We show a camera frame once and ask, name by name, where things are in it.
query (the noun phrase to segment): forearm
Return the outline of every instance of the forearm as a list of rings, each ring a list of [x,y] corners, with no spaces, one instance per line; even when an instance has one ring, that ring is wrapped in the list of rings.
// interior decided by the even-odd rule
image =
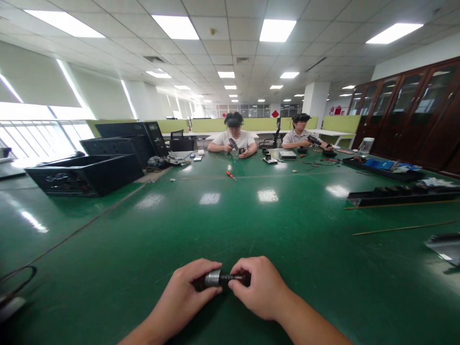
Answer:
[[[162,345],[167,339],[149,322],[149,316],[143,323],[128,334],[118,345]]]
[[[249,156],[252,156],[253,154],[255,154],[257,152],[257,145],[255,143],[249,145]]]
[[[302,142],[298,143],[286,143],[282,145],[284,149],[295,149],[296,147],[302,146]]]
[[[294,344],[352,344],[307,302],[292,291],[289,291],[288,296],[276,321]]]
[[[210,143],[207,147],[207,150],[209,152],[221,152],[223,151],[225,148],[225,146],[220,146],[220,145],[216,145],[214,143]]]

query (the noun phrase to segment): office chair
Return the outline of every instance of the office chair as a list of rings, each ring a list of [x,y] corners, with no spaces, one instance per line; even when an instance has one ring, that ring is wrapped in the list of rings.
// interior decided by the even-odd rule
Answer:
[[[181,129],[180,131],[171,132],[171,140],[178,140],[184,138],[184,130]]]
[[[193,151],[195,149],[195,140],[175,139],[169,142],[170,151]]]
[[[259,143],[259,149],[263,149],[263,148],[266,148],[266,149],[276,149],[277,148],[277,141],[278,141],[278,135],[279,135],[279,130],[281,129],[281,127],[278,127],[278,129],[276,130],[276,133],[273,135],[273,140],[271,139],[265,139],[264,141],[260,142]]]

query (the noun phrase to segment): person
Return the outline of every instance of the person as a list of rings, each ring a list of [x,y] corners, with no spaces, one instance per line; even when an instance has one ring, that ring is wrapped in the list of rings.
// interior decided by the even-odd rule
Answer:
[[[219,134],[207,147],[210,152],[231,152],[233,147],[230,145],[230,138],[235,140],[239,149],[243,148],[245,151],[240,154],[240,158],[248,158],[256,153],[257,145],[254,138],[249,132],[241,129],[243,124],[243,116],[238,113],[229,113],[225,117],[224,124],[227,125],[227,131]]]
[[[164,344],[178,334],[206,303],[222,292],[222,287],[197,292],[191,282],[221,266],[219,262],[199,259],[178,268],[150,315],[119,345]],[[266,257],[240,259],[231,274],[241,272],[251,273],[251,284],[245,287],[231,280],[229,288],[233,294],[258,317],[279,323],[294,344],[351,344],[287,287]]]
[[[307,148],[308,146],[313,145],[307,140],[309,135],[316,137],[313,133],[305,130],[305,126],[307,125],[308,120],[310,120],[310,115],[305,113],[296,114],[292,117],[292,124],[294,125],[294,129],[286,133],[284,136],[282,148],[295,149],[296,147],[300,146]],[[328,143],[323,141],[321,147],[327,151],[332,151],[334,149],[332,146],[327,148],[327,145]]]

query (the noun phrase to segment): screwdriver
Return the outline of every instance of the screwdriver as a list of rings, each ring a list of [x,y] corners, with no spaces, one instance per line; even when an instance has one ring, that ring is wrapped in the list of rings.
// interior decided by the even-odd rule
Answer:
[[[233,180],[236,181],[236,178],[234,178],[233,175],[229,171],[227,171],[227,175],[230,176]]]

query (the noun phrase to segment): gray shirt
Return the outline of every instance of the gray shirt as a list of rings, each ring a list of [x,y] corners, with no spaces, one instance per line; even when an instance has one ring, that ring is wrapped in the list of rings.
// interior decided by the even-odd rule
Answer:
[[[311,133],[307,130],[303,130],[302,133],[300,135],[298,135],[296,133],[296,131],[293,129],[291,130],[290,132],[287,132],[286,135],[284,136],[283,138],[283,144],[290,144],[290,143],[298,143],[298,142],[301,142],[301,141],[305,141],[308,139],[308,136],[311,135],[312,137],[315,137],[317,138],[319,141],[322,142],[321,139],[319,139],[316,134],[314,133]]]

